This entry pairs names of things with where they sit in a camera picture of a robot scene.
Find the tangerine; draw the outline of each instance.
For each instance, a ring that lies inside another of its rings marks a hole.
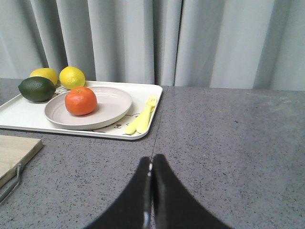
[[[73,115],[87,115],[97,107],[96,95],[89,87],[77,87],[67,93],[65,105]]]

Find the lemon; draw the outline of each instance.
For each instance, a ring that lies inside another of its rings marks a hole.
[[[41,76],[33,76],[23,80],[18,89],[24,98],[33,102],[50,100],[56,90],[51,80]]]
[[[68,66],[65,67],[59,74],[61,84],[72,90],[76,87],[83,87],[86,82],[85,74],[78,68]]]
[[[31,72],[30,77],[41,76],[52,81],[54,85],[57,84],[58,75],[57,72],[52,68],[39,68]]]

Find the gray countertop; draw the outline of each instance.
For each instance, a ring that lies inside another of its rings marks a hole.
[[[20,81],[0,79],[0,105]],[[158,153],[232,228],[304,228],[305,92],[165,86],[150,132],[136,141],[0,134],[44,144],[0,204],[0,228],[83,228],[119,196],[140,158]]]

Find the plastic tray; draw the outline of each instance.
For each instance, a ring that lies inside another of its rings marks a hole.
[[[155,94],[159,102],[162,94],[162,87],[152,84],[113,83],[98,81],[86,81],[85,86],[104,86],[125,90],[132,97],[132,106],[122,119],[109,126],[89,131],[67,130],[54,126],[44,116],[44,108],[47,102],[32,103],[23,98],[21,94],[19,94],[0,106],[0,128],[31,130],[69,135],[96,136],[125,140],[139,139],[144,137],[149,132],[156,109],[154,109],[152,112],[150,123],[146,132],[142,134],[136,132],[133,135],[127,135],[124,133],[124,129],[137,117],[139,113],[144,110],[145,102],[149,95]],[[56,89],[55,96],[66,91],[67,89],[60,85]]]

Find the curtain fold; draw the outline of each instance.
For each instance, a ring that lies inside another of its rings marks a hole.
[[[0,0],[1,78],[305,90],[301,0]]]

